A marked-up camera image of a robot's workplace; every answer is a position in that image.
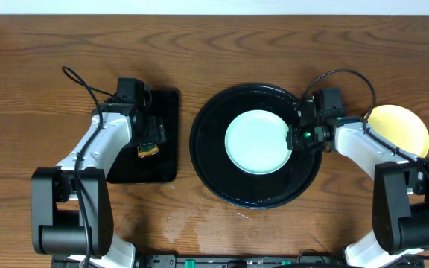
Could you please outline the yellow green scrub sponge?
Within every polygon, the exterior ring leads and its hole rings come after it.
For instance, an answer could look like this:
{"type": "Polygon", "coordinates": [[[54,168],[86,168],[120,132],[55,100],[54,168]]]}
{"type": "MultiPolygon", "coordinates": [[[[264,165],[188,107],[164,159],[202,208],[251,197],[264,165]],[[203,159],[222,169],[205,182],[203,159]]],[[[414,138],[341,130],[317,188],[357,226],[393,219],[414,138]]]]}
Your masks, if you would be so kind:
{"type": "Polygon", "coordinates": [[[159,153],[159,147],[157,144],[141,145],[138,147],[138,150],[137,150],[137,156],[140,159],[154,156],[158,153],[159,153]]]}

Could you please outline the mint plate front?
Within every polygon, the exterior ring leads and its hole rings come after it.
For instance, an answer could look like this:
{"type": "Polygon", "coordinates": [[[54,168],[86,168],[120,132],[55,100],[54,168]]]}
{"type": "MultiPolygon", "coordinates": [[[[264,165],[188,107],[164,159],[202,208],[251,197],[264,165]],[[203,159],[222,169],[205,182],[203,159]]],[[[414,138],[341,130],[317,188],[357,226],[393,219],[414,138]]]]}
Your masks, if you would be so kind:
{"type": "Polygon", "coordinates": [[[267,175],[282,168],[292,150],[287,145],[288,125],[273,112],[250,110],[227,127],[224,145],[232,163],[245,173],[267,175]]]}

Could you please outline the yellow plate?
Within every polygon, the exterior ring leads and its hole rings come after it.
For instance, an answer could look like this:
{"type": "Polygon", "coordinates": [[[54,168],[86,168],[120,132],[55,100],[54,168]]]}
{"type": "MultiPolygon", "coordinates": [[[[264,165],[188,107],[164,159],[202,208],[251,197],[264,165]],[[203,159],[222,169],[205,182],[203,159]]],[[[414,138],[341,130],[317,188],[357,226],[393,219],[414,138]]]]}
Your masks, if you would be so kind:
{"type": "Polygon", "coordinates": [[[415,113],[402,106],[381,105],[373,109],[369,124],[396,147],[420,157],[429,151],[429,133],[415,113]]]}

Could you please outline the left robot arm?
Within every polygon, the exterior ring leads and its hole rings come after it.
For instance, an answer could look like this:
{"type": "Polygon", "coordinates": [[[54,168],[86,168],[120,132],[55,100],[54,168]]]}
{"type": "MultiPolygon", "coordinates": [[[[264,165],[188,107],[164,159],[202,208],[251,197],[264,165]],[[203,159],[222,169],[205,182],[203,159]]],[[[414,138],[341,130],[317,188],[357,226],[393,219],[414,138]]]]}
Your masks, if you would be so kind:
{"type": "Polygon", "coordinates": [[[31,177],[32,243],[78,267],[134,267],[136,248],[114,231],[107,175],[124,148],[165,142],[163,120],[138,103],[99,103],[75,149],[31,177]]]}

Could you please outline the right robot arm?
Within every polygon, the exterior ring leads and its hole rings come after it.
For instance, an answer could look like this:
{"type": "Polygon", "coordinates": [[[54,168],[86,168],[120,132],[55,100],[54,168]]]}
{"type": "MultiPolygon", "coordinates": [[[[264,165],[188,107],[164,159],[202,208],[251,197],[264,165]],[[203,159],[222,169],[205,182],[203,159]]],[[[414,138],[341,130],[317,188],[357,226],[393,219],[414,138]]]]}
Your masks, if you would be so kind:
{"type": "Polygon", "coordinates": [[[408,153],[359,117],[333,117],[287,129],[292,151],[330,148],[374,181],[372,231],[343,251],[350,267],[392,267],[426,260],[429,250],[429,158],[408,153]]]}

